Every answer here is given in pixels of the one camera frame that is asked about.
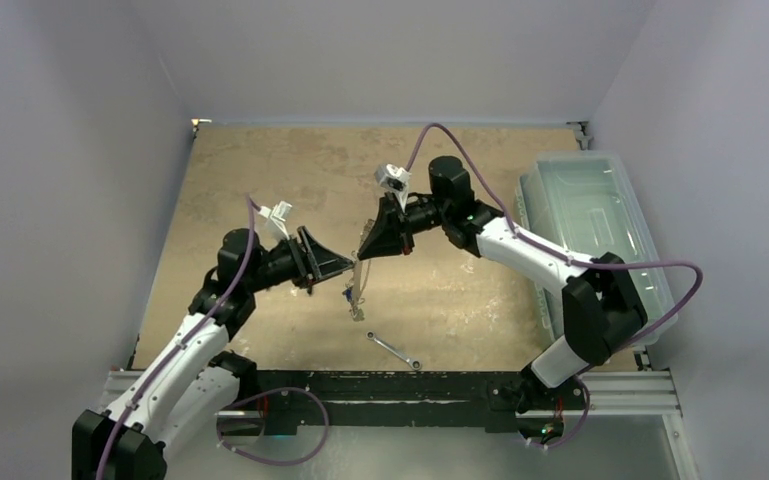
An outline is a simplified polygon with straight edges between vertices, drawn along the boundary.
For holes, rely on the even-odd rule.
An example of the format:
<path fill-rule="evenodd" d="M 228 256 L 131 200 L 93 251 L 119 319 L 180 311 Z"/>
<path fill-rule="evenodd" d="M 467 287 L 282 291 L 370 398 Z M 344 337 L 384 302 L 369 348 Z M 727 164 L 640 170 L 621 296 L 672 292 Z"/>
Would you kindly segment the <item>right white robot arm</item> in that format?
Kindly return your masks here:
<path fill-rule="evenodd" d="M 504 265 L 560 299 L 563 333 L 525 367 L 524 399 L 544 407 L 561 385 L 590 366 L 604 364 L 647 323 L 648 314 L 628 272 L 615 254 L 599 258 L 563 250 L 477 199 L 460 159 L 435 158 L 430 192 L 412 192 L 410 173 L 379 166 L 383 188 L 378 214 L 357 255 L 361 260 L 410 254 L 415 235 L 439 227 L 456 248 Z"/>

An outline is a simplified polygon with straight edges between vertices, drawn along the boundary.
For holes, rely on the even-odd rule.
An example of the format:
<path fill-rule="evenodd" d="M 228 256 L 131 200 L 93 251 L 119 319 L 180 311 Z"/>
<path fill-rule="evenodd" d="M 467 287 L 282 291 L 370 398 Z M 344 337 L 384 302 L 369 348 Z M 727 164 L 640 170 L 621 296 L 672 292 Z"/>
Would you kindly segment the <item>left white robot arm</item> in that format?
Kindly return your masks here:
<path fill-rule="evenodd" d="M 353 266 L 304 227 L 270 249 L 252 229 L 228 232 L 216 266 L 158 357 L 107 407 L 75 421 L 72 478 L 164 478 L 175 453 L 211 416 L 262 396 L 256 364 L 227 349 L 254 312 L 256 293 L 284 282 L 311 289 Z"/>

